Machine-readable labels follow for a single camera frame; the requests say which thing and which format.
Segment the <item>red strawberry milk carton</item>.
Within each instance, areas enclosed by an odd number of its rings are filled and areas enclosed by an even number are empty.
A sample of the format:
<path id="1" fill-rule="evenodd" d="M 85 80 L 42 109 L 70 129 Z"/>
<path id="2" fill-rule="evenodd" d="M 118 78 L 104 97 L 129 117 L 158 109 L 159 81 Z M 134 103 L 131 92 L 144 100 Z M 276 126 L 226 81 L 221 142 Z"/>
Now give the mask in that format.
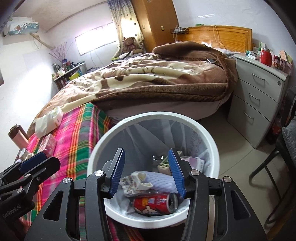
<path id="1" fill-rule="evenodd" d="M 52 157 L 57 145 L 57 140 L 52 134 L 48 134 L 46 137 L 43 138 L 38 152 L 44 153 L 47 158 Z"/>

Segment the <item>purple small carton box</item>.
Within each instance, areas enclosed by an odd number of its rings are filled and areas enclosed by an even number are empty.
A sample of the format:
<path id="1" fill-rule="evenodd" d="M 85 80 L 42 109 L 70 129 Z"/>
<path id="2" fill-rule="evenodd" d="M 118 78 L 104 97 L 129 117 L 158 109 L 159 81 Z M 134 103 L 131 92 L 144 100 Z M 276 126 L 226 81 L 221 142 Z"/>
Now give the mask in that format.
<path id="1" fill-rule="evenodd" d="M 203 173 L 205 161 L 200 159 L 199 157 L 187 157 L 181 156 L 183 161 L 187 161 L 192 169 L 196 169 Z"/>

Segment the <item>red drink can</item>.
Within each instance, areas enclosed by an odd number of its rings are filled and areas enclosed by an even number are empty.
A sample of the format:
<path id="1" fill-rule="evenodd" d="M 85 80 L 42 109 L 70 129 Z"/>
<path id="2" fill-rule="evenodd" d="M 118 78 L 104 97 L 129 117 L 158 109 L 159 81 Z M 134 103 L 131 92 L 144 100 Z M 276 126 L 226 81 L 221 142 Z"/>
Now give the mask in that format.
<path id="1" fill-rule="evenodd" d="M 145 216 L 168 215 L 177 211 L 179 201 L 175 193 L 154 193 L 135 197 L 132 205 Z"/>

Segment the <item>beige printed paper bag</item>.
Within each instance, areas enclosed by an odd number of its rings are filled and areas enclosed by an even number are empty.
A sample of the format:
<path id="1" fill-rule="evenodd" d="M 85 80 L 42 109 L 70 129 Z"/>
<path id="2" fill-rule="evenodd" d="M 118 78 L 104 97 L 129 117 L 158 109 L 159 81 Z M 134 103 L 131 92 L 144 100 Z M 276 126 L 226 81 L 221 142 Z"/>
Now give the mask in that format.
<path id="1" fill-rule="evenodd" d="M 28 160 L 29 158 L 33 157 L 34 153 L 30 153 L 26 148 L 23 148 L 19 155 L 18 159 L 16 160 L 17 163 Z"/>

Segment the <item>white foam net sleeve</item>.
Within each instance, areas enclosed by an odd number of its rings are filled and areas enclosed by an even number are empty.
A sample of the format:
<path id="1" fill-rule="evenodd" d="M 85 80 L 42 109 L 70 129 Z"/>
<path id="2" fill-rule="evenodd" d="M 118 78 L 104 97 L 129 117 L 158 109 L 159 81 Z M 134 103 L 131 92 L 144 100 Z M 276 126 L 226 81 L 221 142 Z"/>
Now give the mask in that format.
<path id="1" fill-rule="evenodd" d="M 158 172 L 139 171 L 143 183 L 151 184 L 151 190 L 164 193 L 178 193 L 173 176 Z"/>

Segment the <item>white long medicine box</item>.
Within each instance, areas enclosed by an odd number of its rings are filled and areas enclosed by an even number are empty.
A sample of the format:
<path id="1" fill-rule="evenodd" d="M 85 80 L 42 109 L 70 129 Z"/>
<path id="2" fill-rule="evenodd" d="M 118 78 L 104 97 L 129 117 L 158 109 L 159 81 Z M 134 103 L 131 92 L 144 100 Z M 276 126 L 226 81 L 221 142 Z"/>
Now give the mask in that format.
<path id="1" fill-rule="evenodd" d="M 159 173 L 163 173 L 163 174 L 171 176 L 171 169 L 170 169 L 170 165 L 169 165 L 169 161 L 168 161 L 168 156 L 166 156 L 160 162 L 160 164 L 157 166 L 157 168 L 158 168 Z"/>

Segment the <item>pink brown travel mug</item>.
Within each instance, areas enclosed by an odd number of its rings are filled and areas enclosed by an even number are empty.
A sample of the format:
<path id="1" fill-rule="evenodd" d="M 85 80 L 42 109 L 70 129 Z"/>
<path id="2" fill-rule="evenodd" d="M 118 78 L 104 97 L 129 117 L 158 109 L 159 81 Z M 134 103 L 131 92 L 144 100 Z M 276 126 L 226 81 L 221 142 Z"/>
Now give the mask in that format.
<path id="1" fill-rule="evenodd" d="M 28 137 L 27 133 L 24 131 L 24 129 L 22 128 L 21 125 L 17 125 L 17 124 L 13 125 L 10 128 L 8 136 L 16 144 L 16 146 L 19 149 L 23 149 L 23 148 L 26 148 L 28 146 L 29 137 Z"/>

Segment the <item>cluttered side table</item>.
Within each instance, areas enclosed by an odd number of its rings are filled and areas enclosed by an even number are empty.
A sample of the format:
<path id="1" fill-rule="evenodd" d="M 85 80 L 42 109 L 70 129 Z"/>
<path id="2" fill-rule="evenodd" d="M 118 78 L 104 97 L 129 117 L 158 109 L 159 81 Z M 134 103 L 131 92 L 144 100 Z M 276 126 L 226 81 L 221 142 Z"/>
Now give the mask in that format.
<path id="1" fill-rule="evenodd" d="M 61 90 L 65 87 L 71 80 L 76 79 L 80 76 L 83 76 L 87 73 L 85 61 L 79 62 L 78 65 L 74 66 L 72 69 L 67 72 L 58 75 L 58 77 L 53 78 L 53 82 L 56 84 L 58 90 Z"/>

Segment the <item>purple branch decoration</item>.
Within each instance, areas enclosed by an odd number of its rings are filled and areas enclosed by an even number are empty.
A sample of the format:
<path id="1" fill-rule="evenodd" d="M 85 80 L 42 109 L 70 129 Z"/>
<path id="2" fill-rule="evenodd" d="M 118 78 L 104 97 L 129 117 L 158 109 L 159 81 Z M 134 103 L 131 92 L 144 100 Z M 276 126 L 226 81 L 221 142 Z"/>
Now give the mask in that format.
<path id="1" fill-rule="evenodd" d="M 67 42 L 62 42 L 60 45 L 54 47 L 49 53 L 54 59 L 62 62 L 67 58 L 69 49 L 72 47 L 73 43 L 68 44 Z"/>

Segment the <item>brown beige fleece blanket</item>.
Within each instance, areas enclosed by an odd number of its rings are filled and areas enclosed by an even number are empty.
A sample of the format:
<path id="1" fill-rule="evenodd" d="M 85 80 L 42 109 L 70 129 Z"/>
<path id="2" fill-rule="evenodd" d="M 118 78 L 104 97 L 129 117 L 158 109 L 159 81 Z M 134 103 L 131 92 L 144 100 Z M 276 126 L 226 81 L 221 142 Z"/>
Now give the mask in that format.
<path id="1" fill-rule="evenodd" d="M 115 121 L 151 111 L 200 120 L 229 99 L 237 80 L 234 58 L 192 41 L 165 44 L 71 80 L 37 117 L 91 102 Z"/>

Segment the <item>brown teddy bear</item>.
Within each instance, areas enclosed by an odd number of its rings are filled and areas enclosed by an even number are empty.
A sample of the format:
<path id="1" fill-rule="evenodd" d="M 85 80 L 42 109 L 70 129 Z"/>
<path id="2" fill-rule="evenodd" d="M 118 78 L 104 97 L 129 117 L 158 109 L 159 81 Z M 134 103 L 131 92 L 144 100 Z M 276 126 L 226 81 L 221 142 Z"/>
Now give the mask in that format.
<path id="1" fill-rule="evenodd" d="M 121 53 L 140 54 L 144 53 L 142 47 L 139 45 L 135 37 L 125 38 L 122 42 Z"/>

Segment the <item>red jar on nightstand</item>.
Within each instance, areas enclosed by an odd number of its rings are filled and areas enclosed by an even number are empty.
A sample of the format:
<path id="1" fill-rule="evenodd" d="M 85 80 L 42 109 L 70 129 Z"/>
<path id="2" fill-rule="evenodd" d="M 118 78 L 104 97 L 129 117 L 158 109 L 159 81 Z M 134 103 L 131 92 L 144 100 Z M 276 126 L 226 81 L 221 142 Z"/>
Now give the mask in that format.
<path id="1" fill-rule="evenodd" d="M 269 49 L 263 47 L 260 52 L 260 62 L 266 66 L 272 66 L 272 55 Z"/>

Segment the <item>wooden headboard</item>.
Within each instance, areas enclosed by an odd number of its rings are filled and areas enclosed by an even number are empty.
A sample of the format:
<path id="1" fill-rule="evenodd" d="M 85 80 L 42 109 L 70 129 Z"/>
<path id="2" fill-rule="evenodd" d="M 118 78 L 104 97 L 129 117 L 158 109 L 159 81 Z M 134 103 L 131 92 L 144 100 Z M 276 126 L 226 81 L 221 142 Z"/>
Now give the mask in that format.
<path id="1" fill-rule="evenodd" d="M 244 53 L 252 50 L 252 30 L 235 26 L 204 25 L 188 27 L 177 33 L 177 41 L 193 41 L 212 48 Z"/>

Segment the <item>black chair frame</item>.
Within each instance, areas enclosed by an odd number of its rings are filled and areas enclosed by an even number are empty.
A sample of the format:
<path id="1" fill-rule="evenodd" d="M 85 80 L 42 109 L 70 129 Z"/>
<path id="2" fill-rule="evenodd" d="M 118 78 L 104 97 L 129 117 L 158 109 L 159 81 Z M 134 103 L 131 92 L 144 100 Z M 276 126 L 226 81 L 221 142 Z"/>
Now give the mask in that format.
<path id="1" fill-rule="evenodd" d="M 265 171 L 272 183 L 272 191 L 276 194 L 275 200 L 272 201 L 273 210 L 263 225 L 264 229 L 271 232 L 271 237 L 280 231 L 295 207 L 294 170 L 295 166 L 290 158 L 285 140 L 280 134 L 267 158 L 249 175 L 250 186 L 265 189 L 262 184 L 254 181 L 258 174 Z"/>

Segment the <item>wall air conditioner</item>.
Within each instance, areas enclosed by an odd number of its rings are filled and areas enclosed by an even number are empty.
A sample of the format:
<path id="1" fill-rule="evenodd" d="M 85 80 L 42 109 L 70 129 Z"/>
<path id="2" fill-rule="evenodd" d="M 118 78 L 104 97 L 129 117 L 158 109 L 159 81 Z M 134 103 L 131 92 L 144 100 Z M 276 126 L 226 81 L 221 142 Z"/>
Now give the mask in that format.
<path id="1" fill-rule="evenodd" d="M 38 32 L 39 28 L 40 24 L 33 18 L 27 18 L 23 16 L 12 17 L 6 23 L 3 30 L 3 35 L 13 36 L 35 34 Z"/>

